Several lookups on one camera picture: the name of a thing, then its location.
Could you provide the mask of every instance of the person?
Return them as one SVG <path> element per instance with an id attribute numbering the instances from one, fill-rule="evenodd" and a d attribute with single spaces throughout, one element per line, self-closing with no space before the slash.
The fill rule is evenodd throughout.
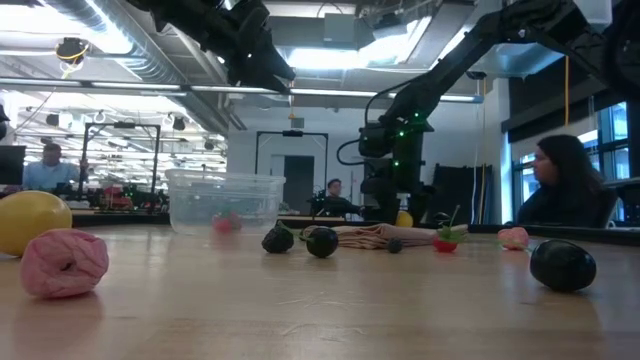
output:
<path id="1" fill-rule="evenodd" d="M 597 226 L 603 180 L 577 137 L 555 135 L 542 139 L 533 172 L 540 188 L 518 211 L 519 224 Z"/>
<path id="2" fill-rule="evenodd" d="M 60 145 L 46 144 L 42 151 L 42 161 L 32 162 L 24 168 L 23 189 L 50 191 L 56 189 L 58 184 L 68 184 L 72 180 L 78 181 L 80 178 L 78 167 L 60 162 L 61 157 Z M 87 161 L 81 162 L 80 167 L 86 169 Z"/>
<path id="3" fill-rule="evenodd" d="M 345 214 L 360 214 L 362 208 L 353 205 L 349 200 L 341 197 L 342 181 L 333 179 L 327 184 L 327 197 L 324 200 L 324 210 L 330 214 L 344 216 Z"/>

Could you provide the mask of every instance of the woman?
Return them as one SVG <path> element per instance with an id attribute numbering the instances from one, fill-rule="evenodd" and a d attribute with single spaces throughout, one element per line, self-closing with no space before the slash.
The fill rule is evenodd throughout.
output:
<path id="1" fill-rule="evenodd" d="M 518 223 L 597 226 L 602 178 L 577 137 L 556 135 L 542 139 L 533 169 L 540 189 L 520 208 Z"/>

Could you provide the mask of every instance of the beige cloth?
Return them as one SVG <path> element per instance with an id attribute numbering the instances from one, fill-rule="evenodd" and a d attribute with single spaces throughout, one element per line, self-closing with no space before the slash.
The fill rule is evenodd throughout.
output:
<path id="1" fill-rule="evenodd" d="M 309 236 L 318 226 L 309 226 L 302 231 Z M 467 232 L 467 225 L 458 225 L 454 230 Z M 436 230 L 397 227 L 389 224 L 378 224 L 367 227 L 338 226 L 333 230 L 338 234 L 339 245 L 355 249 L 386 249 L 389 240 L 400 239 L 404 246 L 431 245 L 437 234 Z"/>

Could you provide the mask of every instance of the chair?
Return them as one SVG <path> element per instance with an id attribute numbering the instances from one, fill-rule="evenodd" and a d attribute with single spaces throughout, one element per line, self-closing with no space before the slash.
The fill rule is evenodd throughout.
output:
<path id="1" fill-rule="evenodd" d="M 605 229 L 613 216 L 618 203 L 618 194 L 615 189 L 604 189 L 598 194 L 598 216 L 594 227 Z"/>

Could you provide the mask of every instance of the computer monitor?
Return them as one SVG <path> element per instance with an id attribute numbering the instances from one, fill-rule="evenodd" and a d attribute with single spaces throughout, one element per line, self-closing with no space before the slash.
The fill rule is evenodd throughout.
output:
<path id="1" fill-rule="evenodd" d="M 0 185 L 22 185 L 26 146 L 0 146 Z"/>

